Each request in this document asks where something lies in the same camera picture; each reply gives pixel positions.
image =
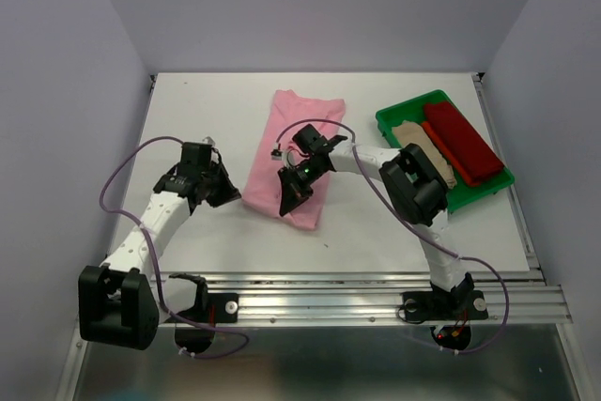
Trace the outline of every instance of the orange folded cloth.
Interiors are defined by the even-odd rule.
[[[453,152],[451,152],[449,148],[442,142],[428,121],[423,122],[421,126],[426,135],[428,135],[430,140],[432,140],[432,143],[434,143],[434,145],[439,149],[440,153],[444,155],[444,158],[447,159],[451,166],[457,170],[457,173],[459,173],[461,178],[463,178],[463,181],[466,182],[466,185],[474,188],[482,184],[482,182],[476,182],[470,177],[466,169],[461,165],[455,155],[453,155]]]

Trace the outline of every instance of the dark red towel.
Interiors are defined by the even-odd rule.
[[[475,183],[500,173],[503,162],[450,102],[427,103],[425,117]]]

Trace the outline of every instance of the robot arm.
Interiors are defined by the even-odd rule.
[[[416,145],[390,149],[354,145],[336,135],[327,140],[308,125],[292,140],[307,156],[299,164],[291,153],[274,149],[272,156],[282,158],[285,166],[278,171],[282,184],[280,215],[284,216],[313,194],[311,184],[328,171],[362,174],[353,154],[357,149],[363,171],[383,182],[396,214],[429,240],[450,246],[447,231],[447,186],[430,160]],[[416,321],[455,319],[469,310],[470,319],[484,319],[484,311],[472,312],[475,296],[471,275],[458,258],[442,253],[423,239],[420,243],[430,269],[432,292],[404,293],[406,317]]]
[[[157,260],[203,201],[215,208],[239,198],[214,142],[207,138],[202,143],[184,143],[179,163],[155,185],[140,218],[141,227],[152,237]],[[80,275],[82,338],[146,349],[159,323],[169,317],[148,282],[152,274],[151,253],[136,225],[98,267],[88,266]],[[172,274],[163,292],[174,312],[206,307],[207,286],[199,276]]]

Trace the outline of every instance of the red folded cloth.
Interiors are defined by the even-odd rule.
[[[432,129],[432,126],[428,121],[424,121],[421,124],[421,126],[422,129],[424,129],[425,134],[428,135],[430,140],[432,140],[432,143],[434,143],[434,146],[438,148],[438,150],[444,156],[444,158],[447,159],[447,162],[449,162],[449,164],[457,171],[457,173],[459,173],[463,181],[466,182],[466,185],[473,188],[482,184],[482,182],[473,181],[473,179],[470,176],[470,173],[466,171],[466,168],[464,168],[463,165],[456,158],[456,156],[453,155],[453,152],[451,152],[449,148],[442,142],[442,140],[436,134],[434,129]]]
[[[427,103],[424,113],[432,130],[461,164],[471,183],[486,182],[503,170],[503,162],[450,102]]]

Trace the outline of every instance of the folded clothing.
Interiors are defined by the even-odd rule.
[[[463,181],[466,182],[466,185],[473,188],[482,184],[482,182],[474,182],[470,174],[468,174],[468,172],[466,171],[466,168],[463,167],[463,165],[459,162],[455,155],[453,155],[453,152],[451,152],[449,148],[442,142],[442,140],[436,134],[434,129],[432,129],[432,126],[430,126],[430,123],[428,121],[423,122],[421,126],[422,129],[424,129],[425,133],[432,140],[432,143],[434,143],[434,146],[436,146],[439,149],[440,153],[444,156],[445,159],[449,161],[451,166],[457,170],[457,173],[459,173],[461,178],[463,178]]]
[[[490,180],[505,167],[485,140],[450,102],[427,103],[427,122],[469,175],[472,183]]]
[[[410,143],[421,147],[425,156],[432,162],[449,189],[457,184],[453,168],[444,160],[444,157],[436,149],[422,126],[415,122],[405,121],[400,126],[393,127],[393,135],[403,147]]]
[[[273,161],[270,155],[277,136],[286,126],[295,121],[313,117],[340,121],[345,111],[346,106],[342,99],[307,99],[297,96],[291,90],[276,91],[267,126],[254,156],[246,187],[242,192],[242,202],[272,218],[280,218],[282,187],[277,173],[282,167],[282,162]],[[300,124],[284,134],[280,140],[282,149],[296,147],[292,137],[304,126],[306,124]],[[328,138],[332,138],[338,132],[338,126],[334,124],[315,122],[313,126]],[[314,230],[326,201],[329,181],[329,174],[322,176],[311,186],[313,196],[282,219],[300,229]]]

